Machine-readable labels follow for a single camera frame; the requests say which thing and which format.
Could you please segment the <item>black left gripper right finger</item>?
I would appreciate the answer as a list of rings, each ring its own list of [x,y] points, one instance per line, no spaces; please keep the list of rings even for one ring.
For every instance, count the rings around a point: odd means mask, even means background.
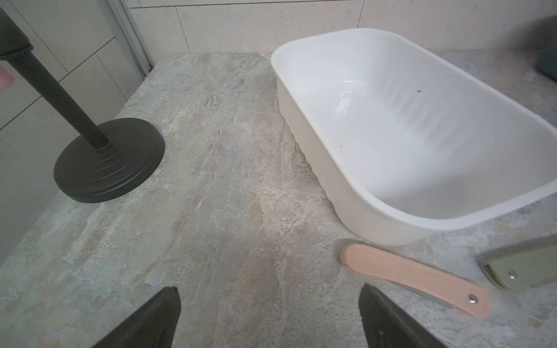
[[[446,348],[377,287],[364,284],[358,307],[370,347]]]

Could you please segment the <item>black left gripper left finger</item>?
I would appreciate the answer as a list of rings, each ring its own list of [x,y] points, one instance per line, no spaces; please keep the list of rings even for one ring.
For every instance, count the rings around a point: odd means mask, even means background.
[[[165,287],[94,345],[98,347],[171,347],[181,314],[176,287]]]

